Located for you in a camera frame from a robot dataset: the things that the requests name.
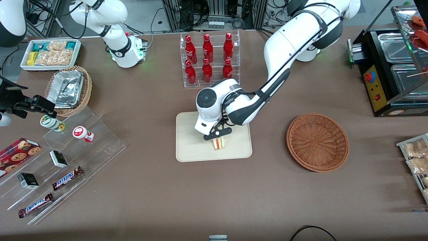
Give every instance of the green and white cup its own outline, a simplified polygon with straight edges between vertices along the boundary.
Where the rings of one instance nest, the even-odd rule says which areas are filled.
[[[52,118],[48,115],[45,115],[40,119],[40,125],[42,127],[52,129],[56,132],[60,132],[60,131],[63,131],[65,129],[65,123],[64,122],[57,120],[56,118]]]

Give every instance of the cookie box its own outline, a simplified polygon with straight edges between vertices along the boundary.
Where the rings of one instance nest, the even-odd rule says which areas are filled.
[[[31,66],[27,64],[28,57],[30,56],[30,52],[33,51],[33,48],[36,44],[42,43],[42,42],[49,42],[49,41],[67,41],[67,42],[76,42],[76,45],[73,49],[73,54],[71,56],[70,64],[69,65],[54,65],[54,66]],[[21,68],[26,71],[54,71],[54,70],[60,70],[65,69],[67,67],[73,67],[76,63],[77,57],[79,55],[81,43],[78,39],[36,39],[31,40],[28,43],[27,49],[25,51],[24,57],[21,61]]]
[[[37,142],[25,138],[0,151],[0,178],[41,150]]]

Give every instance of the snickers bar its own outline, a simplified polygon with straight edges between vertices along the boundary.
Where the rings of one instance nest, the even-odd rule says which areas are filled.
[[[74,169],[72,172],[68,173],[65,177],[59,179],[56,183],[52,184],[53,190],[58,190],[61,186],[64,186],[66,183],[71,181],[73,178],[77,177],[80,173],[82,173],[83,170],[80,166],[78,166],[76,169]]]
[[[28,206],[27,208],[21,209],[18,212],[19,218],[23,218],[30,214],[32,211],[40,208],[41,206],[45,205],[46,203],[53,202],[54,196],[52,196],[52,193],[48,193],[46,197],[38,200],[37,202],[33,203],[32,205]]]

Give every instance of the beige tray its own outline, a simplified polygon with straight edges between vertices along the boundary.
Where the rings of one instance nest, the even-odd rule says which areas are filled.
[[[233,126],[232,134],[224,136],[225,147],[216,151],[212,140],[204,140],[203,134],[195,130],[197,119],[198,112],[177,115],[175,157],[179,162],[248,158],[253,153],[249,125]]]

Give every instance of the yellow control panel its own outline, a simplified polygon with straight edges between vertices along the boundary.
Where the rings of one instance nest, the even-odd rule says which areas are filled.
[[[364,82],[366,83],[367,91],[370,96],[370,101],[374,111],[382,109],[388,104],[385,93],[383,92],[382,85],[380,84],[379,77],[375,66],[373,65],[363,75]]]

